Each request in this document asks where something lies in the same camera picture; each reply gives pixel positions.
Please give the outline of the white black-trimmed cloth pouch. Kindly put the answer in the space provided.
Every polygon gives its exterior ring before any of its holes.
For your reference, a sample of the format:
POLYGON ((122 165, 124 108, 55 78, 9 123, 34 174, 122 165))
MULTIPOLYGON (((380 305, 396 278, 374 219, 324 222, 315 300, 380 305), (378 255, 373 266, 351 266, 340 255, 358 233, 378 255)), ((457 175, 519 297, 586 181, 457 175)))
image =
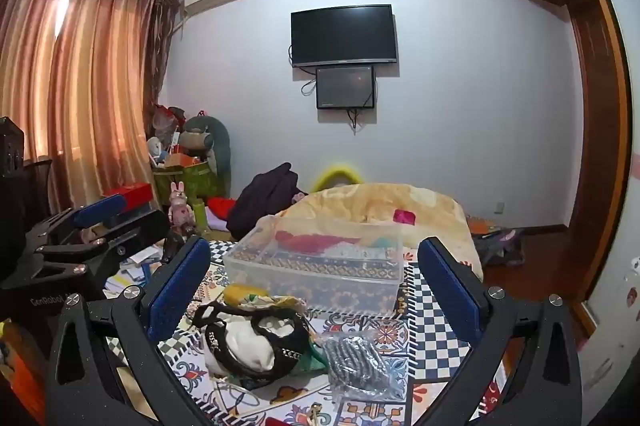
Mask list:
POLYGON ((294 309, 240 309, 211 302, 198 307, 192 324, 200 331, 211 376, 260 388, 314 366, 304 318, 294 309))

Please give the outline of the floral patterned scrunchie cloth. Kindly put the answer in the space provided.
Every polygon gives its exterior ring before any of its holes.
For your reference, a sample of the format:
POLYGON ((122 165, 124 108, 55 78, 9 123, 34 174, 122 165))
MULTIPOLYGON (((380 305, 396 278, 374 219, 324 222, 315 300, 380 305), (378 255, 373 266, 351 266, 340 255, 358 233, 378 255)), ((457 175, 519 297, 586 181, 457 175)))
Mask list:
POLYGON ((307 304, 302 298, 295 296, 269 296, 247 294, 239 301, 239 307, 244 310, 260 310, 267 308, 290 309, 301 314, 306 313, 307 304))

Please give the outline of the green knitted cloth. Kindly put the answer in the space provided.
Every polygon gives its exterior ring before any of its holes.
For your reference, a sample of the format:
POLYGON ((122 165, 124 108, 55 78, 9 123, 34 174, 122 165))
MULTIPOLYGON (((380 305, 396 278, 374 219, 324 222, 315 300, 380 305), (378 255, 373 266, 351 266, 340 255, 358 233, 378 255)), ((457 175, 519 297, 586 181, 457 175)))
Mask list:
POLYGON ((308 340, 308 346, 298 361, 296 370, 299 373, 326 372, 326 357, 313 339, 308 340))

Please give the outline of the clear plastic storage box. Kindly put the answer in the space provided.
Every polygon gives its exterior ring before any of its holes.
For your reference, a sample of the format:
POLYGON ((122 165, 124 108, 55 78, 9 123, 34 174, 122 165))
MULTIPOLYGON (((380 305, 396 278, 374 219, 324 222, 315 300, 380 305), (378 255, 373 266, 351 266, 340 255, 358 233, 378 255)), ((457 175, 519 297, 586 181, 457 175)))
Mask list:
POLYGON ((222 261, 231 283, 353 316, 392 316, 404 282, 404 244, 394 224, 267 216, 222 261))

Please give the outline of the red gift box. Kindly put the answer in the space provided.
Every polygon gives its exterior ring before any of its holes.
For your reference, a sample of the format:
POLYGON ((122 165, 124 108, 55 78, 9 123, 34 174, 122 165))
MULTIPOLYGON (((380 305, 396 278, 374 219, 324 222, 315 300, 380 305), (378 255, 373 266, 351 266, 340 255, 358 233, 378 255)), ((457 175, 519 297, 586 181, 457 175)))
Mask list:
POLYGON ((103 196, 104 198, 110 198, 111 196, 120 198, 120 206, 122 208, 119 211, 130 212, 130 210, 142 207, 152 201, 153 190, 152 186, 147 182, 136 182, 106 191, 103 196))

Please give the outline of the pink rabbit figurine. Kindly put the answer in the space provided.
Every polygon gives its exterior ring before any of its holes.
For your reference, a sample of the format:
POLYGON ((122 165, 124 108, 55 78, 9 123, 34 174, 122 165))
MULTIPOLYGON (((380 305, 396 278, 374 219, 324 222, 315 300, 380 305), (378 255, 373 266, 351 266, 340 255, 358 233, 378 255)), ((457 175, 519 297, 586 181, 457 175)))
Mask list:
POLYGON ((194 211, 188 204, 182 181, 170 184, 168 217, 171 225, 175 228, 195 226, 194 211))

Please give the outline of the green bottle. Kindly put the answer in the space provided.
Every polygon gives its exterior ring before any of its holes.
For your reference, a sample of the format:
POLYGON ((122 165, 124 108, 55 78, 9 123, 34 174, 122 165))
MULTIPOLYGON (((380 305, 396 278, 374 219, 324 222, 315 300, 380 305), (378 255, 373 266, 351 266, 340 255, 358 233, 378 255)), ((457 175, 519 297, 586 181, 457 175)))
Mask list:
POLYGON ((194 215, 194 220, 195 220, 195 227, 199 231, 207 230, 208 229, 208 221, 207 221, 207 216, 206 216, 206 205, 205 205, 205 203, 200 198, 196 198, 191 203, 191 207, 192 207, 192 210, 193 210, 193 215, 194 215))

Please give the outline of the patterned patchwork tablecloth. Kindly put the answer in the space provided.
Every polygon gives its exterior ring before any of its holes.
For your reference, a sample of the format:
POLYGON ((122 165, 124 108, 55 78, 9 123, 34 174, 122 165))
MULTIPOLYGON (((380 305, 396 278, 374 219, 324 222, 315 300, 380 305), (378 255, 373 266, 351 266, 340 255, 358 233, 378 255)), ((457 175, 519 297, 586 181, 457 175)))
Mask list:
POLYGON ((309 310, 311 345, 287 376, 250 389, 207 371, 204 342, 188 316, 157 346, 172 374, 213 425, 413 425, 449 383, 470 348, 456 335, 420 281, 408 252, 396 311, 388 318, 309 310), (366 338, 386 363, 390 384, 374 397, 334 388, 322 342, 366 338))

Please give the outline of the grey plush toy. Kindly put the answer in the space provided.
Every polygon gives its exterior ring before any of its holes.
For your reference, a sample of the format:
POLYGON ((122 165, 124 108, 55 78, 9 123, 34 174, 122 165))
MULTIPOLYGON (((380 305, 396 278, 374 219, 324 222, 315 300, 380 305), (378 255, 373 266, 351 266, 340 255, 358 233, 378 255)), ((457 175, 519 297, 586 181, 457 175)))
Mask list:
POLYGON ((179 146, 186 154, 207 163, 216 177, 221 196, 231 189, 231 140, 226 126, 201 111, 183 124, 179 146))

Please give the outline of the dark purple jacket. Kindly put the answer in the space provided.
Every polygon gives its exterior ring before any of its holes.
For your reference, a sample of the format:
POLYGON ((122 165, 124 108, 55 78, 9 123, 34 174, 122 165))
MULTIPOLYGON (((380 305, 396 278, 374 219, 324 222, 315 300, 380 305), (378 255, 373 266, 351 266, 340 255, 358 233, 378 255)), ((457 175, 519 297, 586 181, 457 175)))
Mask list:
POLYGON ((246 186, 230 209, 227 229, 239 241, 249 234, 263 216, 275 215, 294 204, 298 194, 298 175, 290 163, 283 163, 269 172, 257 175, 246 186))

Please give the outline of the orange striped curtain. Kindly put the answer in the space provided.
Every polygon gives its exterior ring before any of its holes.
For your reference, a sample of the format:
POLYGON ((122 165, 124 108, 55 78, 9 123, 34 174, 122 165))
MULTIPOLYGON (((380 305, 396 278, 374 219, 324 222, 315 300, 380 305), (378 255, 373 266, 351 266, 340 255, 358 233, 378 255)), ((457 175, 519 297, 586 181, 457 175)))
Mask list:
POLYGON ((145 137, 156 0, 1 0, 1 113, 52 160, 56 210, 152 179, 145 137))

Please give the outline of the beige floral blanket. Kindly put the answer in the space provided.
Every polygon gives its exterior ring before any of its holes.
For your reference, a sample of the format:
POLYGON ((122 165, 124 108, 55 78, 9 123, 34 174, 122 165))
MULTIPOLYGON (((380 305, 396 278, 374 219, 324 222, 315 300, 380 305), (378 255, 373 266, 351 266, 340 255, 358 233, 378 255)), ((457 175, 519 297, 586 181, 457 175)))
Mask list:
POLYGON ((484 279, 465 212, 445 194, 402 183, 350 184, 308 194, 278 215, 397 224, 409 250, 415 250, 424 238, 436 236, 457 262, 470 267, 477 279, 484 279))

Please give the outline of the yellow fuzzy hoop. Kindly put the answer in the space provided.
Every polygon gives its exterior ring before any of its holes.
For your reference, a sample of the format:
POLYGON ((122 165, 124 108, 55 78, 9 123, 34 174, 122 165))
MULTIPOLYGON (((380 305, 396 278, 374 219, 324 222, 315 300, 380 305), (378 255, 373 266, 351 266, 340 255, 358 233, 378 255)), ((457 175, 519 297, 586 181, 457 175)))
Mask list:
POLYGON ((311 191, 320 192, 336 186, 352 186, 360 183, 363 183, 363 178, 356 169, 344 164, 334 164, 314 180, 311 191))

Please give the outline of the small wall monitor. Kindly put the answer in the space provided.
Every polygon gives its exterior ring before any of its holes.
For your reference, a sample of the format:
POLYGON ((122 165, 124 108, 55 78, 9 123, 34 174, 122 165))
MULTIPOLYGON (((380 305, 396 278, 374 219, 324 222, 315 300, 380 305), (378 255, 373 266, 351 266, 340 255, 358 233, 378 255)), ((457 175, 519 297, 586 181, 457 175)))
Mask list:
POLYGON ((318 110, 370 110, 375 107, 375 77, 372 66, 318 68, 318 110))

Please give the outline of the large wall television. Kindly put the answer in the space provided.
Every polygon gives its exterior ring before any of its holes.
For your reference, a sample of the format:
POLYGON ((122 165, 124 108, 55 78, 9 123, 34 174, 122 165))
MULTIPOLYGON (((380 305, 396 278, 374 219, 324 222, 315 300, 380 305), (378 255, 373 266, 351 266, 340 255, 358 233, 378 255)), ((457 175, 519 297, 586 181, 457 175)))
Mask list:
POLYGON ((396 63, 395 21, 390 4, 344 6, 291 14, 293 66, 396 63))

